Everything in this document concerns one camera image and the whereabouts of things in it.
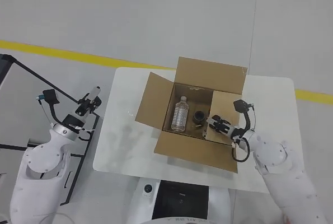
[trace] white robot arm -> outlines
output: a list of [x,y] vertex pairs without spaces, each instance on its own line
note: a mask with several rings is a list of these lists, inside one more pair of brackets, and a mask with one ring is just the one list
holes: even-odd
[[[54,112],[54,104],[59,103],[54,90],[45,90],[37,99],[45,100],[49,105],[56,124],[49,131],[48,143],[28,148],[22,158],[20,169],[10,203],[10,216],[13,224],[52,223],[59,206],[60,192],[66,179],[71,153],[65,146],[73,144],[82,129],[88,114],[100,104],[97,97],[99,87],[78,102],[78,108],[69,113],[60,122]],[[46,173],[58,169],[52,179],[36,179],[31,173]]]
[[291,224],[327,223],[316,190],[302,168],[296,152],[285,142],[262,139],[250,129],[247,112],[253,105],[238,100],[234,102],[234,106],[236,111],[245,115],[245,129],[236,128],[217,115],[207,120],[216,132],[230,137],[247,152],[245,160],[236,159],[232,152],[234,159],[244,162],[249,154],[253,153],[256,168],[270,195]]

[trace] white table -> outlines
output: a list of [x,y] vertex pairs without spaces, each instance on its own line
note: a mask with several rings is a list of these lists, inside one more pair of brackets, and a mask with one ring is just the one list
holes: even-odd
[[[150,72],[171,81],[175,77],[175,71],[168,70],[116,70],[93,168],[102,172],[268,193],[261,175],[254,168],[252,156],[246,162],[238,163],[238,174],[234,174],[153,152],[160,130],[135,121]],[[256,131],[279,142],[288,141],[303,161],[293,81],[246,76],[242,98],[255,104]],[[240,126],[243,125],[245,121],[240,116]],[[241,158],[245,153],[238,150],[237,156]]]

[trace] open cardboard box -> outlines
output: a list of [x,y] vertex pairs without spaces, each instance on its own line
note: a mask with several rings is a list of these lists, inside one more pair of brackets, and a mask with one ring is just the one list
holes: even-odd
[[[192,119],[201,110],[206,116],[217,114],[238,125],[240,114],[233,102],[242,97],[246,72],[245,67],[180,57],[175,82],[150,73],[135,121],[161,130],[154,152],[237,172],[231,139],[216,133],[206,122],[196,128]],[[189,113],[186,130],[180,133],[171,129],[171,123],[181,96],[187,97]]]

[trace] yellow floor stripe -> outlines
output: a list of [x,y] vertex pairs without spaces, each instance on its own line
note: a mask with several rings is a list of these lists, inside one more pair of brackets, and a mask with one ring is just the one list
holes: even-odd
[[[130,62],[127,60],[120,60],[115,58],[102,57],[92,54],[84,54],[79,52],[71,52],[69,50],[59,50],[54,48],[47,48],[44,46],[36,46],[30,44],[22,44],[17,42],[0,40],[0,48],[8,50],[18,50],[20,52],[40,54],[49,57],[63,58],[68,60],[76,60],[79,62],[98,64],[100,66],[108,67],[132,67],[132,68],[151,68],[151,69],[174,69],[163,66],[153,66],[151,64],[143,64],[137,62]],[[300,100],[307,100],[317,102],[320,104],[333,105],[333,95],[321,94],[318,92],[311,92],[306,90],[296,90],[296,98]]]
[[20,52],[27,52],[32,54],[40,54],[49,57],[63,58],[69,60],[76,60],[79,62],[98,64],[100,66],[109,67],[132,67],[132,68],[152,68],[152,69],[174,69],[163,66],[153,66],[151,64],[143,64],[137,62],[130,62],[127,60],[120,60],[115,58],[107,58],[92,54],[83,54],[79,52],[71,52],[69,50],[59,50],[54,48],[46,48],[44,46],[35,46],[30,44],[21,44],[17,42],[10,42],[0,40],[0,48],[8,50],[18,50]]
[[306,90],[296,90],[296,98],[298,100],[307,100],[320,104],[333,105],[333,95],[329,94],[321,94],[318,92],[311,92]]

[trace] plastic water bottle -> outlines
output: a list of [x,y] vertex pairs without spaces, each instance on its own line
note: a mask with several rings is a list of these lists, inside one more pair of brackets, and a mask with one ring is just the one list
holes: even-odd
[[186,96],[181,97],[181,101],[175,106],[175,112],[173,113],[171,129],[175,132],[183,132],[186,128],[187,112],[189,112],[189,106],[186,103]]

